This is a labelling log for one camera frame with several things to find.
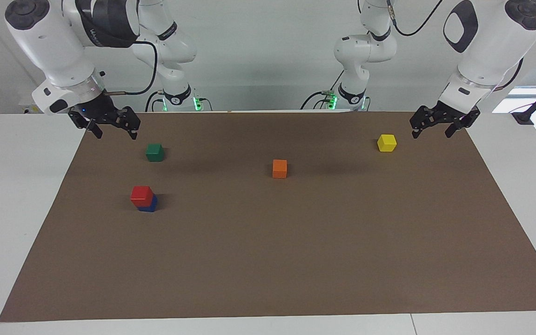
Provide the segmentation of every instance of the orange cube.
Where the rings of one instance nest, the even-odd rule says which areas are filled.
[[[272,178],[285,179],[287,177],[287,161],[275,159],[272,161]]]

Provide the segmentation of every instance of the red cube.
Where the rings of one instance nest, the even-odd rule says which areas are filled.
[[[134,186],[130,199],[136,207],[150,207],[153,203],[154,193],[148,186]]]

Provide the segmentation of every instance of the gray joint cap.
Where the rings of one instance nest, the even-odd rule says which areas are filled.
[[[6,9],[6,21],[17,30],[28,30],[49,13],[48,0],[13,0]]]
[[[527,30],[536,30],[536,0],[509,0],[506,13]]]

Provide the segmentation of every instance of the green cube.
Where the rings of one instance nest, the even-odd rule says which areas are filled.
[[[149,144],[146,149],[146,158],[148,161],[162,161],[164,159],[162,144]]]

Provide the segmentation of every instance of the toy block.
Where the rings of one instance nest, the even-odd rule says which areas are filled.
[[[156,211],[157,204],[158,204],[158,199],[157,199],[156,195],[153,195],[153,201],[150,203],[150,206],[148,206],[148,207],[138,207],[138,210],[140,212],[153,213],[153,212]]]
[[[148,161],[162,161],[164,159],[164,149],[161,144],[149,144],[146,149]]]
[[[154,193],[148,186],[135,186],[130,199],[137,208],[146,208],[152,205]]]
[[[396,149],[396,138],[394,135],[382,135],[378,140],[378,148],[380,152],[391,153]]]
[[[287,161],[275,159],[272,161],[272,178],[285,179],[287,177]]]

